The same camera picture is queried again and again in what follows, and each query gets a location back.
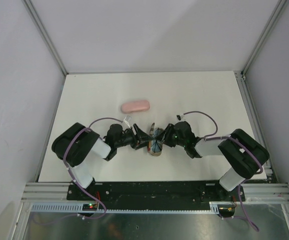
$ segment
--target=aluminum frame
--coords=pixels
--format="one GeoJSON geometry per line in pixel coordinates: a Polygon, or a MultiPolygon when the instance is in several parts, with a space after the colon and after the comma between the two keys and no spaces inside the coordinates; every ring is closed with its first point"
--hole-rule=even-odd
{"type": "MultiPolygon", "coordinates": [[[[257,110],[256,107],[254,105],[254,101],[252,99],[252,96],[250,94],[247,82],[246,82],[246,77],[244,75],[242,75],[240,72],[235,71],[234,72],[239,90],[240,90],[240,94],[246,109],[246,113],[248,115],[249,118],[249,122],[251,124],[251,128],[254,134],[254,138],[257,142],[259,142],[263,147],[265,147],[269,153],[270,153],[270,149],[268,148],[264,135],[262,134],[262,128],[261,128],[261,124],[259,122],[259,117],[257,114],[257,110]]],[[[274,175],[274,170],[272,168],[272,161],[269,158],[268,161],[265,162],[265,164],[263,165],[263,169],[264,172],[267,176],[267,182],[271,183],[271,181],[273,180],[273,178],[276,178],[276,180],[279,182],[279,179],[276,175],[274,175]]]]}
{"type": "Polygon", "coordinates": [[[57,114],[58,106],[59,106],[59,103],[60,103],[61,95],[63,93],[65,81],[66,81],[66,77],[64,77],[63,83],[61,85],[61,89],[59,91],[59,96],[58,96],[57,102],[55,104],[55,108],[54,108],[54,112],[53,112],[53,115],[52,115],[52,119],[51,119],[51,123],[50,123],[49,129],[48,129],[48,133],[47,133],[45,141],[44,141],[42,154],[40,156],[39,163],[38,163],[37,169],[35,171],[34,178],[32,180],[33,182],[37,182],[38,181],[41,169],[43,167],[43,163],[44,163],[44,159],[45,159],[45,156],[46,156],[46,152],[47,152],[47,147],[48,147],[51,131],[53,129],[54,122],[55,122],[55,119],[56,119],[56,114],[57,114]]]}
{"type": "Polygon", "coordinates": [[[268,37],[270,36],[272,30],[276,26],[279,18],[281,17],[282,13],[284,12],[286,6],[288,5],[289,0],[279,0],[279,2],[276,4],[268,22],[266,23],[260,37],[258,38],[247,62],[245,63],[241,73],[243,75],[246,75],[248,70],[250,69],[250,66],[254,63],[255,59],[259,55],[261,49],[265,45],[268,37]]]}
{"type": "MultiPolygon", "coordinates": [[[[26,184],[20,204],[20,213],[15,230],[10,234],[10,240],[22,240],[31,212],[44,213],[77,213],[83,203],[94,204],[95,201],[68,201],[66,199],[70,183],[29,182],[26,184]]],[[[281,205],[287,226],[289,228],[289,187],[286,183],[247,183],[243,184],[246,205],[281,205]]],[[[122,214],[218,214],[218,205],[231,202],[209,202],[208,211],[133,211],[109,210],[108,213],[122,214]]]]}
{"type": "Polygon", "coordinates": [[[37,10],[35,9],[33,3],[31,2],[31,0],[22,0],[24,7],[26,8],[26,10],[28,11],[34,25],[36,26],[38,32],[40,33],[43,41],[45,42],[47,48],[49,49],[52,57],[54,58],[55,62],[57,63],[60,71],[62,72],[63,76],[66,76],[68,74],[66,67],[63,63],[63,61],[61,60],[55,45],[53,44],[51,38],[49,37],[49,34],[44,26],[44,24],[42,23],[37,10]]]}

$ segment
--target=white board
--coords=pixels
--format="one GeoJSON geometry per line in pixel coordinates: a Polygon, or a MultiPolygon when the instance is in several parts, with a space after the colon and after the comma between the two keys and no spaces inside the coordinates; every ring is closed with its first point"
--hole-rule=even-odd
{"type": "Polygon", "coordinates": [[[278,0],[32,0],[67,71],[241,70],[278,0]]]}
{"type": "MultiPolygon", "coordinates": [[[[133,113],[132,124],[149,132],[151,124],[166,128],[177,122],[176,115],[199,110],[211,115],[218,123],[218,136],[241,128],[253,136],[247,112],[232,71],[160,72],[68,75],[56,113],[45,154],[40,182],[71,180],[61,160],[51,150],[52,142],[74,123],[88,126],[103,117],[123,119],[120,106],[130,100],[147,99],[147,112],[133,113]]],[[[205,116],[186,115],[196,136],[213,133],[215,126],[205,116]]],[[[105,136],[110,125],[103,120],[92,129],[105,136]]],[[[147,153],[145,148],[118,148],[111,161],[90,153],[86,157],[90,173],[98,182],[106,181],[193,181],[217,180],[230,168],[223,156],[191,159],[180,146],[163,146],[161,156],[147,153]]],[[[265,178],[256,175],[256,179],[265,178]]]]}

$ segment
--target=pink case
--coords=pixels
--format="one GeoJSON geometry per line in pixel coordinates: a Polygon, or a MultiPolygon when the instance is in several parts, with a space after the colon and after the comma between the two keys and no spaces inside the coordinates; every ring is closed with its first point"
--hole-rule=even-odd
{"type": "Polygon", "coordinates": [[[147,100],[130,101],[122,104],[121,111],[124,114],[131,114],[134,112],[144,112],[150,109],[150,103],[147,100]]]}

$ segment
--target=white wall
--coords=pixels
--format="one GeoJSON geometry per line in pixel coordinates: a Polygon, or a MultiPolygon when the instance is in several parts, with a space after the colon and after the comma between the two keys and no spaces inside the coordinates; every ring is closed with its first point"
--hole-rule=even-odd
{"type": "Polygon", "coordinates": [[[241,70],[278,0],[32,0],[69,73],[241,70]]]}
{"type": "Polygon", "coordinates": [[[277,174],[289,183],[289,4],[246,77],[277,174]]]}
{"type": "Polygon", "coordinates": [[[37,169],[63,79],[22,2],[0,0],[0,240],[37,169]]]}

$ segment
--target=purple cable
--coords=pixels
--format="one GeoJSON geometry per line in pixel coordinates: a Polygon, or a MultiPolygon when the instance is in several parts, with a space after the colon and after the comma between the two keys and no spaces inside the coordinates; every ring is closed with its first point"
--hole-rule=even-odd
{"type": "Polygon", "coordinates": [[[229,139],[230,141],[234,142],[237,144],[240,148],[246,151],[247,154],[254,160],[254,162],[258,165],[260,171],[257,172],[256,174],[262,174],[264,172],[263,166],[261,163],[258,161],[258,159],[253,155],[244,145],[242,145],[238,140],[234,139],[231,136],[215,136],[215,137],[210,137],[205,139],[205,141],[212,141],[212,140],[219,140],[219,139],[229,139]]]}
{"type": "MultiPolygon", "coordinates": [[[[258,165],[260,171],[257,172],[256,174],[262,174],[264,172],[264,169],[263,169],[263,166],[261,165],[261,163],[258,161],[258,159],[255,157],[255,155],[252,154],[252,152],[250,152],[244,145],[242,145],[238,140],[234,139],[233,137],[231,136],[216,136],[216,137],[211,137],[211,138],[207,138],[205,139],[206,141],[212,141],[212,140],[219,140],[219,139],[229,139],[230,141],[234,142],[235,144],[237,144],[240,148],[242,148],[243,150],[245,150],[249,156],[254,160],[254,162],[258,165]]],[[[238,197],[239,197],[239,201],[240,201],[240,205],[241,205],[241,209],[245,215],[245,217],[243,216],[234,216],[233,218],[234,219],[242,219],[242,220],[246,220],[248,221],[248,223],[251,225],[251,227],[256,231],[256,232],[259,232],[260,229],[259,227],[253,222],[251,221],[250,217],[248,216],[247,214],[247,211],[245,209],[245,206],[243,205],[243,201],[241,199],[241,196],[240,196],[240,188],[241,188],[241,184],[244,184],[246,181],[248,181],[248,179],[245,179],[242,183],[240,183],[238,185],[238,197]]]]}
{"type": "Polygon", "coordinates": [[[121,121],[121,120],[119,120],[119,119],[117,119],[117,118],[114,118],[114,117],[102,117],[102,118],[99,118],[99,119],[97,119],[97,120],[94,120],[94,121],[89,125],[89,128],[91,128],[91,126],[92,126],[93,124],[95,124],[96,122],[101,121],[101,120],[106,120],[106,119],[115,120],[115,121],[117,121],[117,122],[120,122],[121,124],[123,123],[123,121],[121,121]]]}
{"type": "Polygon", "coordinates": [[[85,219],[99,219],[101,217],[103,217],[106,212],[107,212],[107,208],[106,206],[104,205],[104,203],[102,201],[100,201],[98,198],[92,196],[89,192],[87,192],[77,181],[77,179],[75,178],[74,174],[72,173],[71,169],[69,168],[69,164],[67,163],[66,159],[67,159],[67,156],[68,156],[68,153],[70,151],[70,148],[73,146],[73,144],[76,142],[77,138],[82,134],[84,133],[85,131],[91,131],[91,128],[89,127],[85,127],[84,129],[80,130],[75,136],[74,138],[71,140],[71,142],[69,143],[67,149],[65,150],[64,152],[64,155],[63,155],[63,163],[64,165],[66,166],[68,172],[69,172],[69,175],[71,176],[73,182],[80,188],[80,190],[86,194],[88,197],[92,198],[93,200],[97,201],[98,203],[101,204],[101,206],[103,207],[104,209],[104,212],[99,215],[99,216],[95,216],[95,217],[91,217],[91,216],[84,216],[85,219]]]}
{"type": "MultiPolygon", "coordinates": [[[[85,193],[88,197],[92,198],[93,200],[95,200],[96,202],[98,202],[99,204],[101,204],[101,206],[103,207],[104,209],[104,212],[99,215],[99,216],[95,216],[95,217],[91,217],[91,216],[82,216],[82,218],[84,217],[85,219],[99,219],[99,218],[102,218],[106,212],[107,212],[107,208],[106,206],[104,205],[104,203],[102,201],[100,201],[99,199],[97,199],[96,197],[92,196],[89,192],[87,192],[77,181],[77,179],[75,178],[74,174],[72,173],[71,169],[69,168],[69,164],[67,163],[66,159],[67,159],[67,156],[68,156],[68,153],[71,149],[71,147],[73,146],[73,144],[75,143],[75,141],[77,140],[77,138],[85,131],[91,131],[91,126],[98,122],[98,121],[101,121],[101,120],[106,120],[106,119],[110,119],[110,120],[115,120],[117,122],[120,122],[122,123],[123,121],[119,120],[119,119],[116,119],[116,118],[113,118],[113,117],[102,117],[102,118],[99,118],[97,120],[94,120],[90,125],[89,127],[85,127],[84,129],[82,129],[81,131],[79,131],[75,136],[74,138],[71,140],[71,142],[69,143],[67,149],[65,150],[64,152],[64,155],[63,155],[63,163],[65,165],[65,167],[67,168],[68,172],[69,172],[69,175],[70,177],[72,178],[73,182],[80,188],[80,190],[85,193]]],[[[65,219],[65,218],[68,218],[68,217],[73,217],[73,216],[79,216],[78,213],[74,213],[74,214],[69,214],[69,215],[66,215],[66,216],[63,216],[59,219],[56,219],[54,221],[51,221],[51,222],[47,222],[47,223],[39,223],[37,222],[33,217],[32,217],[32,221],[35,223],[35,224],[38,224],[40,226],[47,226],[47,225],[51,225],[51,224],[55,224],[59,221],[61,221],[62,219],[65,219]]]]}
{"type": "Polygon", "coordinates": [[[183,115],[193,114],[193,113],[202,114],[202,115],[207,116],[209,119],[211,119],[211,121],[213,121],[213,123],[214,123],[214,125],[215,125],[215,131],[214,131],[214,133],[205,135],[205,136],[203,137],[204,140],[206,140],[206,137],[211,137],[211,136],[214,136],[214,135],[217,134],[217,132],[218,132],[218,125],[217,125],[216,121],[215,121],[210,115],[206,114],[205,112],[203,112],[203,111],[188,111],[188,112],[184,113],[183,115]]]}

